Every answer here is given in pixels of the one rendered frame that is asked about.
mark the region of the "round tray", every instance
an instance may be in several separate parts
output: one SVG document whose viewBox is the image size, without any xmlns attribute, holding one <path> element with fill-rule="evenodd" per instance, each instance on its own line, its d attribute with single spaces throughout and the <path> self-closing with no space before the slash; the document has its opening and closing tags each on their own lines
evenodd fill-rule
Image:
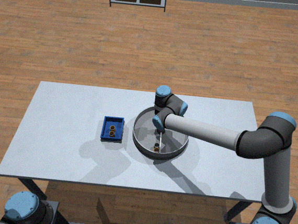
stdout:
<svg viewBox="0 0 298 224">
<path fill-rule="evenodd" d="M 160 152 L 154 151 L 154 145 L 159 144 L 160 134 L 153 125 L 154 107 L 142 111 L 135 119 L 133 126 L 133 141 L 137 149 L 151 159 L 169 160 L 179 155 L 186 148 L 188 136 L 173 130 L 165 129 L 162 134 Z"/>
</svg>

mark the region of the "white table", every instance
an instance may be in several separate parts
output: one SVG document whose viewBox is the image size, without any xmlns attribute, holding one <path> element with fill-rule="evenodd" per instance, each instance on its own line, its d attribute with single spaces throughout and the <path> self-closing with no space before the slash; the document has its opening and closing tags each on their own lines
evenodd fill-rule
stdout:
<svg viewBox="0 0 298 224">
<path fill-rule="evenodd" d="M 184 117 L 236 131 L 257 128 L 251 102 L 177 96 L 188 104 Z M 41 82 L 0 175 L 24 184 L 67 181 L 261 202 L 263 159 L 240 158 L 193 137 L 180 156 L 165 163 L 142 155 L 133 143 L 133 124 L 154 99 L 154 92 Z M 105 116 L 124 117 L 122 143 L 100 141 Z"/>
</svg>

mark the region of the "blue container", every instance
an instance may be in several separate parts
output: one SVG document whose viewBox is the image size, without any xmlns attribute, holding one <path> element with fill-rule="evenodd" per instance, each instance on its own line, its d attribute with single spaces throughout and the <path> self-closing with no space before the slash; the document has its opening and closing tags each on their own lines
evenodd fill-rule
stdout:
<svg viewBox="0 0 298 224">
<path fill-rule="evenodd" d="M 110 127 L 115 126 L 115 137 L 110 137 Z M 105 116 L 100 138 L 105 141 L 121 141 L 123 135 L 124 118 Z"/>
</svg>

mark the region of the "hardwood floor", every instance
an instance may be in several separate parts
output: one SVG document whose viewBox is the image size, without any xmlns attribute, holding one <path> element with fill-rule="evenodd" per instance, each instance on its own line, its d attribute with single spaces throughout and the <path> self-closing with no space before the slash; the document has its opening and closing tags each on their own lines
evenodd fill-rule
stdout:
<svg viewBox="0 0 298 224">
<path fill-rule="evenodd" d="M 257 124 L 273 111 L 298 121 L 298 11 L 167 1 L 161 8 L 108 0 L 0 0 L 0 157 L 40 81 L 251 101 Z M 298 132 L 290 195 L 298 201 Z M 36 181 L 68 220 L 224 223 L 236 201 Z M 27 189 L 0 177 L 0 216 Z M 234 221 L 249 223 L 260 204 Z M 298 224 L 298 215 L 291 224 Z"/>
</svg>

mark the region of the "white cylindrical arm segment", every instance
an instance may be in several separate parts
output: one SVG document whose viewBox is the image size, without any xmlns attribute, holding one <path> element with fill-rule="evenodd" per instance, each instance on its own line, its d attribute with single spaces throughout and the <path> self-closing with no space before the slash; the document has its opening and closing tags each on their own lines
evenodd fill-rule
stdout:
<svg viewBox="0 0 298 224">
<path fill-rule="evenodd" d="M 242 133 L 174 114 L 166 117 L 165 127 L 234 151 L 236 151 L 237 140 Z"/>
</svg>

